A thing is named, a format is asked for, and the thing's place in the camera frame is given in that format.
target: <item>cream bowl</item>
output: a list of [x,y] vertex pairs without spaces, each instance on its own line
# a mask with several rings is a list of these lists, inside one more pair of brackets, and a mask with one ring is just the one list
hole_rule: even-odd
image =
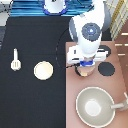
[[83,89],[76,99],[76,111],[80,119],[87,125],[101,128],[109,125],[115,116],[112,97],[99,87]]

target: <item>table surface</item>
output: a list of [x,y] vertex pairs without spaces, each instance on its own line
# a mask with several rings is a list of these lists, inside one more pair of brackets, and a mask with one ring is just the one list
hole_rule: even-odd
[[[90,128],[90,126],[81,121],[75,109],[76,97],[86,87],[94,86],[106,90],[112,96],[115,103],[120,103],[125,99],[123,93],[126,92],[126,87],[115,42],[102,41],[101,44],[111,48],[111,55],[107,57],[105,62],[110,62],[114,65],[115,73],[109,77],[102,76],[98,71],[98,65],[101,62],[96,62],[93,74],[88,77],[78,76],[75,73],[74,67],[66,69],[66,128]],[[74,42],[66,43],[66,53],[68,52],[68,48],[73,45],[76,44]],[[128,128],[128,110],[122,112],[116,110],[113,121],[105,128]]]

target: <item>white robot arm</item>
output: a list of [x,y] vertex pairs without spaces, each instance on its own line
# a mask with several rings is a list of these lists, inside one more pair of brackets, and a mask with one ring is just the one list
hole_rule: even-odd
[[76,42],[76,46],[69,48],[67,53],[68,64],[92,61],[90,64],[85,64],[89,66],[93,65],[95,61],[106,59],[108,52],[98,49],[105,19],[104,1],[93,0],[94,10],[71,18],[69,33],[73,41]]

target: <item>white bowl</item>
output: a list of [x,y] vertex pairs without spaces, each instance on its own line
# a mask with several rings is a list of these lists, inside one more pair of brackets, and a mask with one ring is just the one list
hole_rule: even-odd
[[91,127],[105,127],[115,116],[112,97],[99,87],[83,89],[76,99],[76,111],[80,119]]
[[34,74],[40,80],[49,79],[53,74],[53,66],[46,61],[39,62],[34,67]]

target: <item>black tablecloth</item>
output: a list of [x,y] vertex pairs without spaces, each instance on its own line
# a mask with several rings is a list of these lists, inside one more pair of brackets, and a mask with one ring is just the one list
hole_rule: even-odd
[[[71,17],[10,17],[0,50],[0,128],[66,128],[66,70],[58,68],[56,43]],[[58,58],[65,66],[63,35]],[[13,49],[17,48],[22,68],[11,69]],[[34,66],[48,61],[54,67],[53,76],[38,80]]]

